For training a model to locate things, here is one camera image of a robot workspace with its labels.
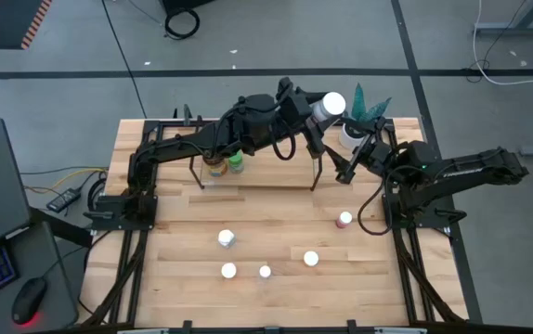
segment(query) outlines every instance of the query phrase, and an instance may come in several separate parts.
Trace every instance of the green lid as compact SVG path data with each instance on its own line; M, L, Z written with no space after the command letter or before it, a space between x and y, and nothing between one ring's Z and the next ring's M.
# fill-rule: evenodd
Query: green lid
M234 165L241 164L241 151L238 151L236 155L229 157L229 163Z

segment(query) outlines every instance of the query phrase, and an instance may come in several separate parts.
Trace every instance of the wooden tabletop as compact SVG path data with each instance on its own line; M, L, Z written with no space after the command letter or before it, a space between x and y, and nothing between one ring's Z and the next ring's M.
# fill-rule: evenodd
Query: wooden tabletop
M422 140L417 119L394 121L399 143ZM128 157L140 144L143 122L120 123L106 185L109 195L126 188ZM341 148L339 131L329 129L325 143L347 158L350 152ZM165 137L190 129L167 132ZM298 145L298 151L304 147ZM378 176L359 166L352 184L340 185L325 156L314 192L277 186L201 190L188 167L189 160L159 167L159 205L145 257L138 327L179 328L184 320L205 328L342 327L347 319L356 319L359 326L408 324L392 234L370 236L355 220L346 229L334 223L343 211L355 217L380 184ZM278 168L285 168L284 163ZM372 229L384 229L380 198L364 211L363 219ZM217 243L217 234L226 228L237 238L230 249ZM419 237L429 280L452 310L466 317L448 239L430 229L420 229ZM114 231L91 252L81 294L89 308L100 304L114 282L122 239L123 232ZM306 251L318 253L317 266L304 264ZM238 268L233 279L221 277L221 266L228 262ZM269 279L258 275L265 264L272 269ZM411 284L423 319L419 289L414 279ZM129 288L124 290L121 318L129 293Z

